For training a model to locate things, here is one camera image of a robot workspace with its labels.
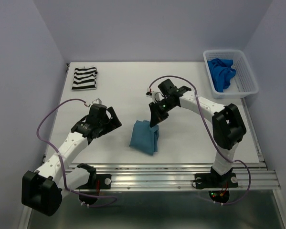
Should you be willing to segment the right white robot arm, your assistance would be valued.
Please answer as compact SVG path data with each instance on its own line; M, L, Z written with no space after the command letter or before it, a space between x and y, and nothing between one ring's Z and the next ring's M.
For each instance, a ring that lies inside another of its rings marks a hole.
M208 135L215 146L216 156L210 173L210 182L221 186L232 169L233 158L239 142L246 134L246 127L239 109L234 104L222 105L198 96L197 90L182 86L177 88L170 79L158 85L159 92L147 89L150 127L161 123L175 107L190 110L201 116Z

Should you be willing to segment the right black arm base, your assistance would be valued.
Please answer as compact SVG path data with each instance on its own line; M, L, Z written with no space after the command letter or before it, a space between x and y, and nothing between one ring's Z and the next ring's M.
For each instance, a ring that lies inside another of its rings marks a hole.
M230 188L239 187L232 168L227 173L219 175L212 167L209 173L195 174L191 185L198 190L211 189L209 191L211 200L220 204L227 204L230 198Z

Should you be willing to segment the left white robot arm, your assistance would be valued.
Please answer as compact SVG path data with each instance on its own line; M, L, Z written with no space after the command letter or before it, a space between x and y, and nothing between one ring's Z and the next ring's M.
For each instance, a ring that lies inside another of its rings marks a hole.
M22 177L21 202L40 213L52 216L69 193L79 196L81 205L95 207L103 198L100 190L111 188L111 175L98 175L96 168L81 163L66 173L74 159L94 139L104 136L121 126L113 107L102 104L89 106L89 113L70 130L67 138L55 153L35 171Z

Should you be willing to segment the black white striped tank top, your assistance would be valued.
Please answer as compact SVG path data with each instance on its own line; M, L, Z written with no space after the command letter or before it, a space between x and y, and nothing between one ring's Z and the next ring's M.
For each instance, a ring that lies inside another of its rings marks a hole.
M74 70L72 91L95 90L98 70L96 67L79 67Z

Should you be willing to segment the blue tank top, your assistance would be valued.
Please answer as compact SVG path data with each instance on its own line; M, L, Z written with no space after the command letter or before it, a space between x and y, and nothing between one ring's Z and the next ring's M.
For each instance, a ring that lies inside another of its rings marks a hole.
M236 70L232 68L232 59L215 58L207 61L214 88L223 93L231 85L231 79L236 76Z

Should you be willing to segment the teal tank top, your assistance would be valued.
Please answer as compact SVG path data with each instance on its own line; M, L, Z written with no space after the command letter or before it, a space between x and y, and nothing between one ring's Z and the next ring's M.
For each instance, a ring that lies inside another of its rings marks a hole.
M150 121L137 120L133 125L129 146L147 155L158 151L159 126L150 127Z

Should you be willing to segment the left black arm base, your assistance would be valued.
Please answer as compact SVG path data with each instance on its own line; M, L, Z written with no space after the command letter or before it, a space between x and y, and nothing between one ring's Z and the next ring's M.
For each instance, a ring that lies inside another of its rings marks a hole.
M90 190L85 192L88 195L99 196L100 190L102 189L110 189L111 188L111 174L100 174L96 175L95 178L89 178L88 182L84 185L79 186L77 189L82 190ZM95 203L98 201L96 198L88 198L84 196L78 196L80 202L84 202L85 204L89 204L94 206Z

